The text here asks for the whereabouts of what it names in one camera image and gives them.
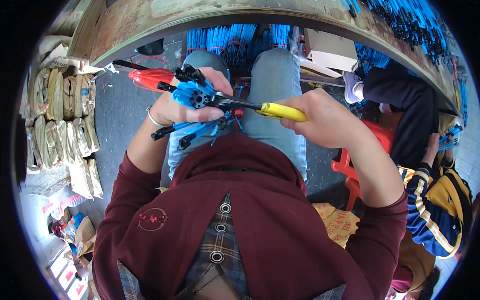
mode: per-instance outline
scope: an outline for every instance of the black pants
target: black pants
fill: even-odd
[[[422,79],[397,68],[372,68],[363,84],[365,99],[388,103],[393,111],[405,113],[395,131],[390,157],[397,165],[417,169],[430,134],[438,132],[434,90]]]

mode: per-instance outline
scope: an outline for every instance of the blue jeans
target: blue jeans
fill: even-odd
[[[206,50],[196,50],[185,62],[193,67],[212,67],[227,77],[227,63],[221,56]],[[292,96],[300,96],[300,65],[285,49],[274,48],[262,52],[252,69],[252,82],[248,102],[275,102]],[[296,135],[293,130],[283,127],[278,120],[257,114],[253,109],[245,109],[241,120],[243,130],[240,132],[273,146],[282,151],[297,167],[303,180],[307,180],[306,140],[303,135]],[[233,126],[222,134],[233,132]],[[180,162],[198,146],[211,143],[210,132],[198,138],[185,150],[177,150],[179,139],[185,136],[183,130],[170,134],[168,148],[169,177],[173,177]]]

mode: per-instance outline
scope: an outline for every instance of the yellow and blue jacket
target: yellow and blue jacket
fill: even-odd
[[[416,171],[398,168],[408,194],[407,228],[412,239],[442,258],[461,250],[462,233],[472,222],[470,190],[453,166],[441,168],[435,181],[426,163]]]

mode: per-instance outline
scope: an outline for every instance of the embroidered logo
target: embroidered logo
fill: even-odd
[[[163,227],[168,220],[167,214],[161,208],[150,208],[138,215],[138,226],[146,231],[156,231]]]

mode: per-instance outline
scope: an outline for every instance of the gray floor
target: gray floor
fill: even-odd
[[[162,56],[168,59],[167,65],[155,59],[145,60],[140,64],[148,68],[173,69],[178,66],[180,59],[175,57],[175,51],[181,49],[181,39],[182,34],[165,39],[165,53]],[[134,54],[132,52],[121,59],[128,60]],[[136,62],[141,58],[143,57],[138,56],[133,58],[132,61]],[[471,99],[469,124],[455,153],[457,169],[460,175],[470,182],[472,192],[476,195],[480,189],[480,175],[473,166],[480,165],[480,156],[477,150],[480,149],[480,112],[478,98],[471,80],[468,88]],[[325,89],[339,102],[344,103],[341,88],[326,86]],[[110,202],[118,166],[133,135],[146,117],[145,109],[152,105],[159,96],[160,93],[158,92],[134,86],[126,72],[120,72],[120,74],[107,72],[96,81],[95,123],[101,149],[95,153],[95,158],[97,159],[104,194],[103,199],[96,198],[94,201],[88,201],[77,207],[79,212],[91,217],[95,226],[103,219],[103,212]],[[368,111],[373,111],[373,113],[365,116],[364,112],[361,111],[357,115],[372,121],[378,120],[376,106]],[[309,165],[307,169],[307,191],[310,202],[329,202],[337,208],[345,208],[349,195],[348,189],[344,185],[345,175],[334,172],[330,168],[331,160],[337,153],[337,149],[328,149],[307,143],[307,162]],[[162,172],[161,185],[168,186],[168,184],[167,172]],[[361,211],[361,203],[359,202],[357,201],[354,212]]]

